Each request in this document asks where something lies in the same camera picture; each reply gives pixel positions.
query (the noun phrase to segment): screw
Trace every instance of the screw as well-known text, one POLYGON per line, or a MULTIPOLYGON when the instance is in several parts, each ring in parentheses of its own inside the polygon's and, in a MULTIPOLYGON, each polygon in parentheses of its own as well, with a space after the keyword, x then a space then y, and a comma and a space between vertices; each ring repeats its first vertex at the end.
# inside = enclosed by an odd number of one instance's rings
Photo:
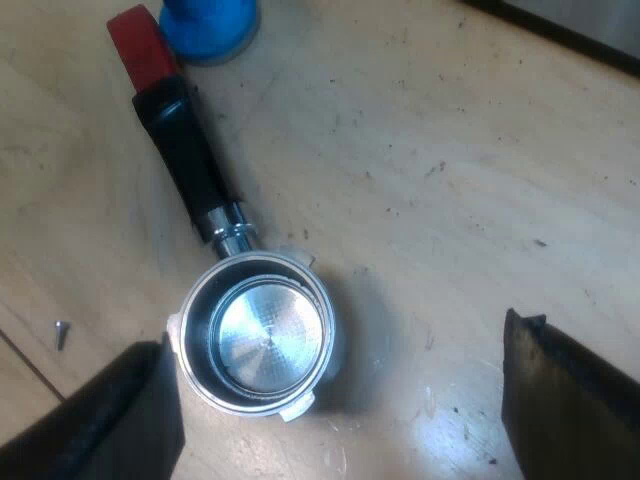
POLYGON ((64 348, 64 339, 67 336, 67 330, 71 325, 69 322, 56 322, 56 350, 59 352, 64 348))

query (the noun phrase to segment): portafilter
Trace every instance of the portafilter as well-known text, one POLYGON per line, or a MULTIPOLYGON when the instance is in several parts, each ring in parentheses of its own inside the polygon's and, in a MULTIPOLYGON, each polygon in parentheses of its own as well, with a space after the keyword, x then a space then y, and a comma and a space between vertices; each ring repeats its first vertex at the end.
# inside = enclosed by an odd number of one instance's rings
POLYGON ((192 223, 220 261, 204 273, 167 330, 196 393, 227 413, 285 421, 313 403, 342 353, 326 287, 312 257, 256 247, 232 201, 157 24, 142 6, 107 24, 136 87, 133 105, 180 191, 192 223))

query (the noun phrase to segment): wooden table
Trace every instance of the wooden table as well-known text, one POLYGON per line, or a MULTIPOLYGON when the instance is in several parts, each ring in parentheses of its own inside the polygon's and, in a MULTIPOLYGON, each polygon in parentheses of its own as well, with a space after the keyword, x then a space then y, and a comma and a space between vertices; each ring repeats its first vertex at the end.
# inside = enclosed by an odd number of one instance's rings
MULTIPOLYGON (((215 258, 104 27, 131 3, 7 1, 0 328, 69 395, 158 339, 215 258)), ((180 375, 175 478, 520 477, 508 307, 640 380, 638 80, 455 0, 262 13, 242 55, 187 73, 265 246, 316 255, 352 355, 333 407, 291 424, 218 413, 180 375)), ((0 396, 6 440, 57 400, 1 352, 2 390, 24 392, 0 396)))

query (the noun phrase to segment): black object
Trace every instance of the black object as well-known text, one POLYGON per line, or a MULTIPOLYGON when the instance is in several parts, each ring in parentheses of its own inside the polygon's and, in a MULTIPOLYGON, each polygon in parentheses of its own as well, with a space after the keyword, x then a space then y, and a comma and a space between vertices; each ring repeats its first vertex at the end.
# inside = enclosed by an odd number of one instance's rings
POLYGON ((587 55, 597 61, 605 62, 631 75, 640 76, 640 60, 624 52, 597 42, 568 28, 556 25, 549 20, 519 9, 502 0, 463 0, 487 13, 496 15, 510 23, 526 28, 531 32, 587 55))
POLYGON ((0 449, 0 478, 168 479, 184 446, 174 356, 136 343, 0 449))
POLYGON ((528 480, 640 478, 640 385, 544 315, 509 310, 502 421, 528 480))
POLYGON ((213 238, 208 215, 229 203, 209 143, 180 75, 165 77, 133 97, 142 125, 162 155, 191 221, 205 243, 213 238))

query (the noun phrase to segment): portafilter handle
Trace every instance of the portafilter handle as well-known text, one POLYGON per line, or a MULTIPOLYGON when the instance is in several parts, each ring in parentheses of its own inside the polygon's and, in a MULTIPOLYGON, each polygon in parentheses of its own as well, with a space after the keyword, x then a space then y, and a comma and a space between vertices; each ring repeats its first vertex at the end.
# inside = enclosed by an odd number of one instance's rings
POLYGON ((251 250, 255 231, 231 200, 194 111, 187 83, 178 73, 155 19, 143 6, 107 24, 136 87, 133 106, 155 143, 203 242, 221 258, 251 250))

